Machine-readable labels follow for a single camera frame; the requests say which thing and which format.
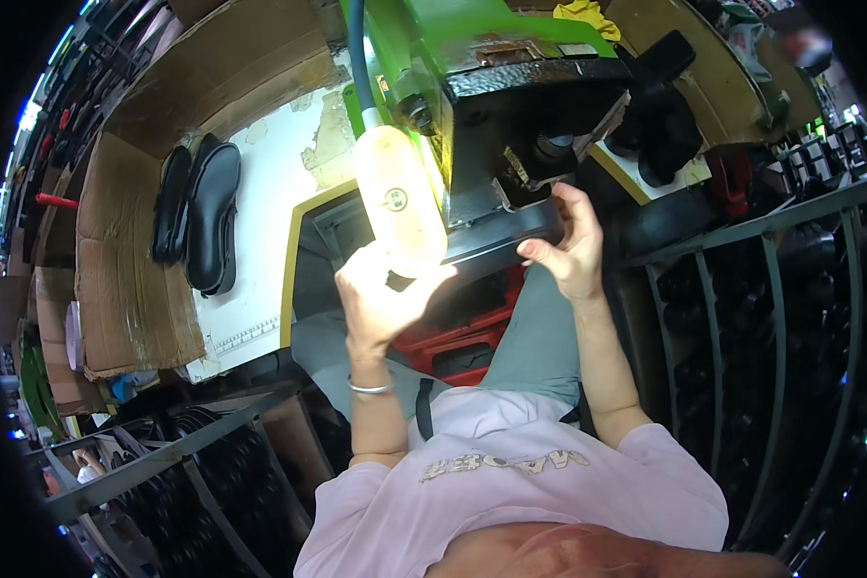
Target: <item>red handle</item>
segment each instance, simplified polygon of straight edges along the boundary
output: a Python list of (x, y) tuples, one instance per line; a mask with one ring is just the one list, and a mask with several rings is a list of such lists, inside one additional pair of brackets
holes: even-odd
[(38, 204), (48, 204), (51, 206), (61, 207), (63, 209), (74, 209), (75, 211), (77, 211), (80, 206), (77, 201), (62, 199), (61, 197), (56, 197), (54, 195), (47, 195), (44, 192), (40, 192), (35, 196), (35, 202)]

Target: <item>silver bangle bracelet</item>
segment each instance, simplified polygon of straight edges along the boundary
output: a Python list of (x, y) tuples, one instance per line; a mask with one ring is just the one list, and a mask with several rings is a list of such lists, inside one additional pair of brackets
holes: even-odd
[(392, 370), (388, 370), (388, 385), (382, 387), (356, 387), (353, 385), (353, 381), (351, 381), (352, 376), (347, 376), (347, 387), (353, 389), (357, 393), (385, 393), (392, 387), (394, 387), (394, 380), (392, 379), (393, 373)]

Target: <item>green machine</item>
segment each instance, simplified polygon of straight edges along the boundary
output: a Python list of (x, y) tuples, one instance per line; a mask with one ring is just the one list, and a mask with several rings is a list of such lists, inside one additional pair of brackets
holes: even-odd
[(430, 138), (447, 228), (487, 214), (496, 194), (508, 211), (545, 200), (577, 167), (575, 137), (601, 125), (627, 90), (626, 66), (585, 22), (523, 17), (503, 0), (342, 4), (357, 92), (365, 50), (371, 95), (362, 90), (361, 108), (378, 106), (412, 138)]

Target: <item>yellow cloth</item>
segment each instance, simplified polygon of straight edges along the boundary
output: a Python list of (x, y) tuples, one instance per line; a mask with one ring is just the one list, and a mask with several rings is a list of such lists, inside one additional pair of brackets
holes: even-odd
[(591, 0), (575, 0), (571, 4), (558, 5), (552, 17), (564, 20), (580, 20), (594, 27), (604, 40), (619, 41), (619, 28), (601, 14), (601, 6)]

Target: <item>red object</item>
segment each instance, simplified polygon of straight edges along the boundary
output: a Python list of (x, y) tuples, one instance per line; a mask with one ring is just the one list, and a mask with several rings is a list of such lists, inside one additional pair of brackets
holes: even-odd
[[(414, 326), (408, 328), (393, 342), (393, 347), (407, 355), (412, 369), (428, 376), (433, 373), (434, 356), (460, 350), (480, 343), (488, 344), (493, 350), (508, 328), (514, 305), (523, 287), (523, 267), (517, 265), (506, 270), (508, 290), (504, 295), (504, 305), (487, 314), (475, 317), (467, 326), (438, 331), (434, 328)], [(478, 367), (452, 376), (438, 377), (440, 381), (453, 386), (477, 386), (488, 372), (488, 366)]]
[(54, 145), (54, 134), (45, 135), (45, 138), (41, 141), (41, 145), (39, 145), (39, 162), (43, 162), (48, 158), (52, 145)]
[(751, 182), (748, 153), (736, 151), (719, 156), (717, 152), (710, 151), (706, 153), (706, 164), (713, 173), (708, 186), (710, 196), (723, 205), (729, 219), (748, 213), (748, 200), (745, 198), (745, 189)]
[(47, 195), (44, 192), (40, 192), (35, 196), (35, 202), (38, 204), (61, 207), (63, 209), (74, 209), (75, 211), (77, 211), (80, 206), (80, 203), (77, 201), (62, 199), (61, 197), (56, 197), (54, 195)]
[(66, 109), (61, 113), (61, 120), (58, 121), (58, 129), (60, 129), (60, 130), (62, 130), (62, 131), (63, 131), (64, 129), (66, 129), (66, 128), (67, 128), (67, 122), (68, 122), (70, 119), (71, 119), (71, 109), (70, 109), (70, 108), (66, 108)]

